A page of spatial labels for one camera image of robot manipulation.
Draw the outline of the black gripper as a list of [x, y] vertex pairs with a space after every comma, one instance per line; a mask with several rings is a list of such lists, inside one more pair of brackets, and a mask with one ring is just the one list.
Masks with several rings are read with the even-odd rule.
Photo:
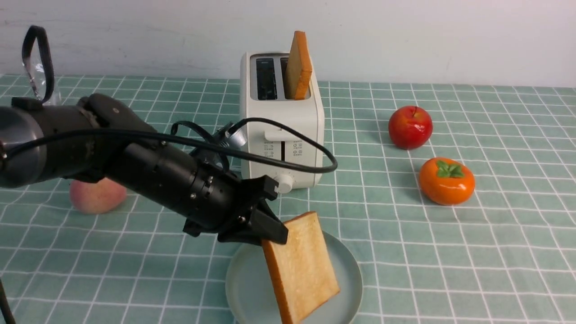
[[277, 186], [267, 175], [254, 179], [198, 176], [184, 201], [188, 214], [182, 231], [193, 237], [217, 234], [220, 243], [284, 245], [288, 229], [267, 203], [276, 199]]

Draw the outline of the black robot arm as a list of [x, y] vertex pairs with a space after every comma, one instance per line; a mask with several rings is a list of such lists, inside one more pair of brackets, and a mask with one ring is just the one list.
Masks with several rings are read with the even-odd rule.
[[276, 199], [274, 180], [240, 179], [185, 153], [107, 95], [51, 107], [12, 98], [0, 121], [2, 188], [108, 178], [185, 216], [189, 235], [214, 233], [220, 242], [253, 245], [287, 241], [287, 227], [267, 204]]

